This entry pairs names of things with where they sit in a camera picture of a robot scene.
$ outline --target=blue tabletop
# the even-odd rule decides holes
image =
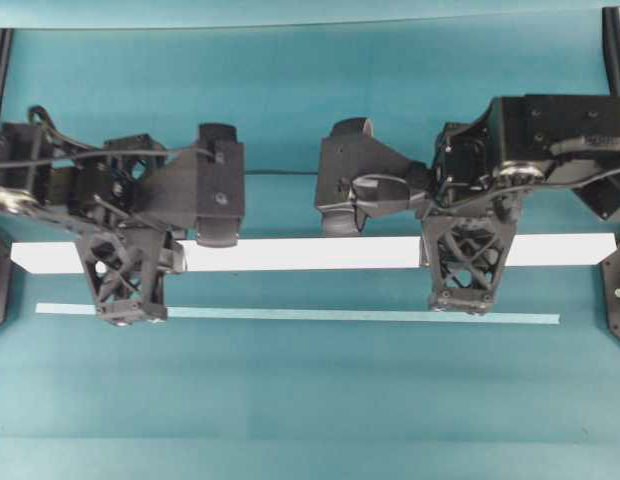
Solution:
[[[607,93],[600,38],[594,9],[20,30],[3,120],[41,104],[87,142],[148,132],[169,146],[194,140],[200,122],[227,122],[248,168],[311,170],[332,123],[365,115],[380,140],[429,162],[443,123],[473,120],[493,96]],[[313,181],[249,177],[244,238],[318,235]],[[409,215],[370,227],[419,231]],[[5,217],[0,229],[69,239]],[[620,225],[554,192],[527,201],[520,231]],[[597,267],[508,268],[495,310],[559,313],[558,326],[175,319],[115,329],[35,315],[37,302],[89,303],[84,279],[17,270],[0,330],[0,478],[620,480],[620,344],[601,288]],[[189,273],[170,278],[166,296],[423,310],[429,290],[425,269]]]

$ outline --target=bolt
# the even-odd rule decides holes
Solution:
[[[223,192],[217,192],[214,194],[214,201],[217,202],[219,205],[227,205],[228,197]]]
[[[123,195],[123,185],[121,185],[119,182],[115,182],[115,184],[112,186],[112,193],[115,197],[120,197],[121,195]]]

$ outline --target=black cable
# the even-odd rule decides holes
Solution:
[[[37,122],[35,117],[39,117],[40,121]],[[52,117],[50,117],[48,111],[41,105],[35,105],[28,109],[28,122],[32,125],[40,125],[48,134],[57,138],[57,140],[61,140],[63,143],[67,143],[82,150],[99,150],[98,147],[70,138],[57,130],[57,127],[52,121]]]
[[[514,187],[506,187],[497,190],[488,190],[481,195],[477,195],[476,197],[470,198],[468,200],[463,200],[461,202],[457,202],[450,207],[437,206],[437,210],[443,213],[454,213],[460,208],[467,207],[468,205],[472,205],[474,203],[483,202],[487,200],[491,200],[500,195],[505,195],[506,193],[514,193],[521,192],[526,190],[539,190],[539,189],[574,189],[585,187],[586,185],[596,182],[599,180],[603,180],[604,178],[619,175],[620,167],[614,168],[612,170],[607,170],[605,172],[595,173],[589,175],[587,177],[583,177],[580,180],[575,180],[573,182],[565,182],[565,183],[539,183],[539,184],[528,184],[528,185],[516,185]]]
[[[208,155],[210,157],[214,157],[214,155],[206,150],[205,148],[200,147],[183,147],[183,148],[171,148],[168,150],[89,150],[87,152],[75,153],[73,155],[63,155],[60,157],[48,157],[48,158],[39,158],[36,160],[22,160],[18,162],[0,162],[0,168],[23,168],[23,167],[36,167],[40,165],[50,165],[56,162],[62,161],[75,161],[75,160],[86,160],[89,158],[95,157],[105,157],[105,156],[131,156],[131,155],[143,155],[149,157],[169,157],[171,155],[176,155],[179,153],[187,152],[187,151],[195,151],[197,153],[201,153],[203,155]]]

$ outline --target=light blue strip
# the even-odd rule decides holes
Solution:
[[[38,303],[36,313],[55,315],[94,315],[92,305]],[[299,310],[265,308],[168,307],[170,318],[246,319],[246,320],[326,320],[357,322],[497,323],[558,325],[558,314],[488,313],[466,315],[457,312],[408,312],[387,310]]]

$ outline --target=white bar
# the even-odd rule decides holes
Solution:
[[[188,270],[339,270],[416,268],[419,237],[281,238],[239,240],[228,249],[181,242]],[[595,265],[616,250],[612,233],[518,235],[507,265]],[[12,260],[30,273],[82,273],[71,242],[12,244]]]
[[[38,303],[36,313],[95,315],[93,305]],[[559,325],[558,314],[168,307],[169,318]]]

